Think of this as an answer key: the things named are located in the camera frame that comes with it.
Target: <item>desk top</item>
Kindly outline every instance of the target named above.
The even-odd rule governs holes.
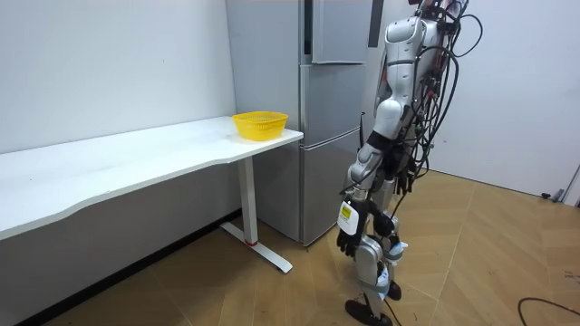
[[[303,137],[252,141],[230,117],[180,123],[0,155],[0,240],[83,207]]]

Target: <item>baseboard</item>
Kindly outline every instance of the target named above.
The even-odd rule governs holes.
[[[91,299],[93,296],[107,290],[108,288],[112,287],[113,285],[123,281],[124,279],[128,278],[129,276],[140,272],[155,264],[159,260],[167,257],[170,254],[175,253],[179,249],[183,248],[186,245],[191,244],[192,242],[198,240],[203,235],[210,233],[211,231],[219,228],[219,226],[225,222],[231,222],[234,218],[242,215],[242,209],[239,208],[230,214],[221,217],[217,221],[206,225],[200,228],[198,231],[193,232],[192,234],[186,235],[179,239],[178,241],[169,244],[153,254],[148,255],[147,257],[140,259],[139,261],[130,264],[129,266],[121,269],[117,273],[113,273],[104,279],[98,281],[97,283],[88,286],[87,288],[80,290],[79,292],[71,295],[70,297],[53,304],[52,306],[44,309],[41,312],[36,313],[34,316],[27,318],[24,321],[17,323],[15,326],[36,326],[42,325],[49,320],[53,319],[54,317],[70,310],[71,308]]]

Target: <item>black cable on floor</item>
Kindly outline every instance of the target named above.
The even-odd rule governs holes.
[[[577,316],[580,316],[580,312],[575,311],[572,308],[568,308],[565,307],[561,304],[555,303],[555,302],[551,302],[549,300],[545,300],[545,299],[540,299],[540,298],[533,298],[533,297],[527,297],[527,298],[522,298],[518,303],[517,303],[517,313],[519,313],[519,319],[522,321],[522,324],[524,324],[524,326],[527,326],[526,324],[526,320],[524,320],[524,315],[522,314],[522,303],[526,302],[526,301],[536,301],[536,302],[543,302],[543,303],[547,303],[550,305],[553,305],[555,307],[558,307],[560,309],[563,309],[567,312],[571,312]]]
[[[392,317],[394,317],[395,321],[397,322],[397,324],[399,326],[402,326],[401,322],[399,321],[399,318],[397,318],[397,315],[395,314],[395,312],[393,311],[393,309],[391,308],[391,305],[387,302],[387,298],[384,298],[384,302],[387,303],[387,307],[389,307],[389,310],[392,313]]]

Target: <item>yellow label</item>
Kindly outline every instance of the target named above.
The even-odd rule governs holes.
[[[341,209],[341,215],[346,218],[351,218],[351,210],[347,206],[343,206]]]

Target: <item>wire bundle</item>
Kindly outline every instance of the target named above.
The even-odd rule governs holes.
[[[453,15],[450,11],[454,5],[459,6],[459,13],[457,15]],[[438,51],[440,53],[439,66],[433,70],[431,75],[426,76],[423,81],[421,81],[420,100],[411,103],[413,116],[412,119],[410,119],[409,125],[405,126],[405,129],[407,130],[405,132],[405,137],[400,140],[401,145],[406,147],[405,152],[410,153],[409,160],[416,166],[417,172],[411,175],[410,184],[412,184],[415,179],[425,176],[430,170],[429,154],[431,145],[441,123],[447,116],[457,88],[457,82],[459,79],[459,63],[457,59],[473,51],[473,49],[478,46],[483,36],[483,24],[481,21],[473,14],[465,14],[468,5],[469,0],[467,0],[464,5],[461,2],[454,0],[445,8],[439,6],[430,7],[430,10],[439,14],[438,23],[440,23],[440,25],[450,26],[451,28],[449,33],[446,34],[446,37],[448,38],[446,47],[440,45],[426,47],[417,54],[415,59],[412,99],[416,99],[415,90],[417,86],[417,67],[419,66],[421,57],[430,51]],[[457,55],[454,52],[454,48],[461,33],[461,19],[465,17],[474,19],[478,23],[479,38],[468,51],[461,55]],[[446,100],[447,86],[450,77],[450,64],[452,62],[454,64],[455,72],[449,97]],[[408,137],[412,130],[415,131],[415,137],[409,139]],[[406,195],[407,192],[404,192],[401,199],[398,201],[397,206],[393,209],[391,216],[395,215]]]

